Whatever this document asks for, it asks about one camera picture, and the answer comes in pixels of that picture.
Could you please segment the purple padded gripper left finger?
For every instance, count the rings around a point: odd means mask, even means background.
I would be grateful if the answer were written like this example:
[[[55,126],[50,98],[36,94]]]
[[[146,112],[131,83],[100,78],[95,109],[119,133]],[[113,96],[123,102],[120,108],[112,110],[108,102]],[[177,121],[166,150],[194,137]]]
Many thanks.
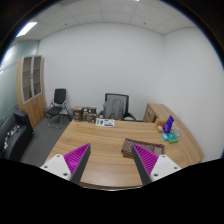
[[[79,184],[91,153],[89,144],[62,155],[56,154],[41,169],[72,183]]]

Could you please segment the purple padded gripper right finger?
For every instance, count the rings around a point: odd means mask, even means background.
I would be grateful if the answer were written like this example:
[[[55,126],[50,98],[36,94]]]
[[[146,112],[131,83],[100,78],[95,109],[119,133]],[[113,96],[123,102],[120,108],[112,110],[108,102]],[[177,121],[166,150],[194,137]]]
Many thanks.
[[[156,155],[137,145],[132,145],[132,156],[143,185],[180,170],[180,167],[167,155]]]

